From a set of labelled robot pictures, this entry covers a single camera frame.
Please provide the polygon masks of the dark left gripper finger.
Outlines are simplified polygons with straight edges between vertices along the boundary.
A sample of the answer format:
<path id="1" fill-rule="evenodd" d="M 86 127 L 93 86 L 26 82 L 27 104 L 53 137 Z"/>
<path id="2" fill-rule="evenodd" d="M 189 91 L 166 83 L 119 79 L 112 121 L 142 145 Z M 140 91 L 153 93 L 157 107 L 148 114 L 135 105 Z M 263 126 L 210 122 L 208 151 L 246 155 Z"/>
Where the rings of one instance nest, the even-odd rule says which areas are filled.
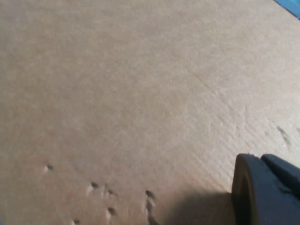
<path id="1" fill-rule="evenodd" d="M 232 203 L 238 225 L 298 225 L 300 169 L 273 154 L 238 154 Z"/>

